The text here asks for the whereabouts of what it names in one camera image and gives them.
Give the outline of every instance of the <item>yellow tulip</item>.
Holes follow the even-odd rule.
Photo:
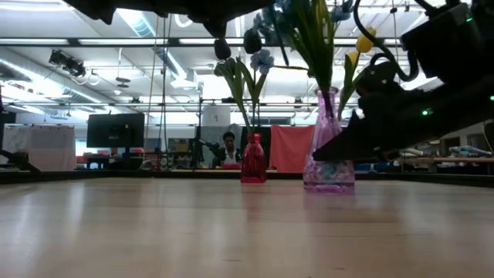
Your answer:
[[[367,31],[372,36],[376,36],[377,30],[372,26],[367,27]],[[366,36],[364,36],[364,34],[360,34],[360,36],[358,36],[355,47],[360,53],[368,53],[372,49],[372,46],[374,46],[374,44]]]
[[[348,58],[350,58],[350,61],[352,61],[352,65],[354,65],[354,67],[356,66],[355,64],[357,63],[357,59],[358,59],[358,56],[359,56],[359,52],[358,51],[353,51],[351,53],[348,53]]]

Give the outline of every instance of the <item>white panel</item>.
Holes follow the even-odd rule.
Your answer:
[[[202,112],[203,127],[225,127],[230,124],[230,107],[210,105]]]

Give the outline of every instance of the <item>red vase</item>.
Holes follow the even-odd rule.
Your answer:
[[[259,143],[261,134],[247,134],[247,147],[242,159],[241,183],[265,183],[266,160],[264,150]]]

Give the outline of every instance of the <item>dark hair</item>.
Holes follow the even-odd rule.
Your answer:
[[[231,131],[226,131],[225,134],[223,134],[223,141],[226,140],[226,138],[231,137],[233,140],[235,140],[235,135]]]

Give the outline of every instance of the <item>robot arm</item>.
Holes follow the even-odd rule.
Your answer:
[[[494,117],[494,73],[480,67],[494,61],[493,14],[484,5],[448,2],[433,8],[417,1],[429,21],[404,34],[401,40],[411,72],[401,71],[392,54],[363,28],[361,32],[383,50],[376,54],[357,84],[359,107],[365,117],[353,113],[347,129],[314,152],[317,161],[388,158],[400,149]],[[388,61],[376,65],[376,61]],[[426,77],[444,84],[430,91],[404,90],[394,81],[417,76],[417,60]]]

